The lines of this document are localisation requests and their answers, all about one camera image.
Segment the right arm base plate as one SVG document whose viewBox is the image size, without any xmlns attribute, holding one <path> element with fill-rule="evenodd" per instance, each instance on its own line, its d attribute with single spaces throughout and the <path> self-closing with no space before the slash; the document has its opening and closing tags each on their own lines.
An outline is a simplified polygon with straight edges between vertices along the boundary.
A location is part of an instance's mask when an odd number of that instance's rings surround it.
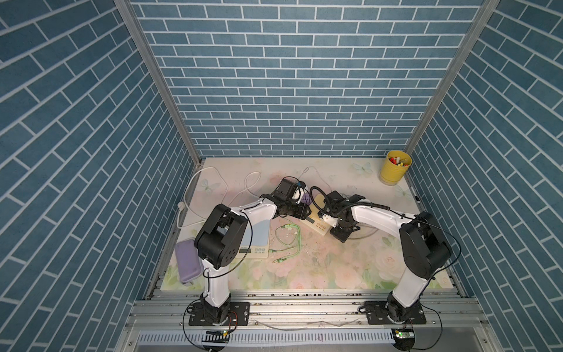
<svg viewBox="0 0 563 352">
<path fill-rule="evenodd" d="M 369 325 L 423 325 L 427 322 L 420 302 L 403 307 L 397 302 L 366 301 L 358 312 L 366 315 Z"/>
</svg>

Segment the purple power strip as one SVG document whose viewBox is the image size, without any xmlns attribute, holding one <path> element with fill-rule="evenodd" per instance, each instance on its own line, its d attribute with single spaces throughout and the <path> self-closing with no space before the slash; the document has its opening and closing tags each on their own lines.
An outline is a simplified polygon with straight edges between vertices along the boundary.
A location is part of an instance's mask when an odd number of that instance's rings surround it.
<svg viewBox="0 0 563 352">
<path fill-rule="evenodd" d="M 301 203 L 306 204 L 306 205 L 312 204 L 311 197 L 308 193 L 306 193 L 305 195 L 302 196 Z"/>
</svg>

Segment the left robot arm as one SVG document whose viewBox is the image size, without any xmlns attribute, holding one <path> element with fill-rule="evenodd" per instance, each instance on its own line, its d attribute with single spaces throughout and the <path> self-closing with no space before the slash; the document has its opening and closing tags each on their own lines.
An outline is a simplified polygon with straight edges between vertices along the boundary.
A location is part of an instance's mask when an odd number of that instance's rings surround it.
<svg viewBox="0 0 563 352">
<path fill-rule="evenodd" d="M 203 264 L 205 289 L 200 301 L 207 323 L 219 325 L 227 319 L 231 303 L 229 267 L 246 230 L 277 217 L 307 218 L 311 209 L 303 200 L 306 194 L 305 182 L 284 177 L 271 193 L 262 194 L 255 202 L 234 208 L 219 204 L 211 211 L 194 241 Z"/>
</svg>

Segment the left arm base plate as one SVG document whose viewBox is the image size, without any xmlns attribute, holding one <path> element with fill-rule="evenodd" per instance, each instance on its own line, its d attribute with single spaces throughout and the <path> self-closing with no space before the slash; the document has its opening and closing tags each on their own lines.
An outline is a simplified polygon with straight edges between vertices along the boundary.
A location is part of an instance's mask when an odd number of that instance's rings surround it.
<svg viewBox="0 0 563 352">
<path fill-rule="evenodd" d="M 204 308 L 206 302 L 196 302 L 189 309 L 189 326 L 247 326 L 249 323 L 249 302 L 231 302 L 228 309 L 225 310 L 226 315 L 224 318 L 216 317 L 210 313 L 206 313 Z"/>
</svg>

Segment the blue electronic scale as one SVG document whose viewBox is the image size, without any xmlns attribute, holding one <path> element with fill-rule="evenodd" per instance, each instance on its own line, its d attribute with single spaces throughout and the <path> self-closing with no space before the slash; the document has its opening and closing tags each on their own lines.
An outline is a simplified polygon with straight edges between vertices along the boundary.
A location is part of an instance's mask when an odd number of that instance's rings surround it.
<svg viewBox="0 0 563 352">
<path fill-rule="evenodd" d="M 265 259 L 269 255 L 271 221 L 251 223 L 246 227 L 236 258 Z"/>
</svg>

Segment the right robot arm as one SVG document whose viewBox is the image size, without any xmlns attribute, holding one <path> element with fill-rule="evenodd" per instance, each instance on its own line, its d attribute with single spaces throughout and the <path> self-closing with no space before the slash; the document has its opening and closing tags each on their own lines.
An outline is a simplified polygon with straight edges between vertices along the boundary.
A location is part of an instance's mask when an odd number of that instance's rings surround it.
<svg viewBox="0 0 563 352">
<path fill-rule="evenodd" d="M 324 196 L 323 207 L 318 210 L 323 221 L 331 226 L 332 236 L 342 243 L 360 230 L 361 224 L 398 238 L 406 269 L 380 309 L 384 314 L 382 322 L 404 324 L 422 312 L 420 296 L 452 256 L 444 231 L 432 214 L 408 215 L 369 202 L 363 196 L 343 197 L 336 191 Z"/>
</svg>

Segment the yellow electronic scale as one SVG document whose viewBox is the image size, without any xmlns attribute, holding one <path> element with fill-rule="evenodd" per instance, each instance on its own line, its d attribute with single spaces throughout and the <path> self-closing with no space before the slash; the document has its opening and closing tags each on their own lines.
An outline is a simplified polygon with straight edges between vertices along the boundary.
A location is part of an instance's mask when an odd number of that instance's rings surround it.
<svg viewBox="0 0 563 352">
<path fill-rule="evenodd" d="M 314 233 L 320 236 L 325 236 L 331 229 L 331 225 L 326 223 L 322 217 L 319 216 L 319 209 L 315 206 L 313 202 L 309 205 L 311 214 L 308 215 L 301 222 L 309 227 Z"/>
</svg>

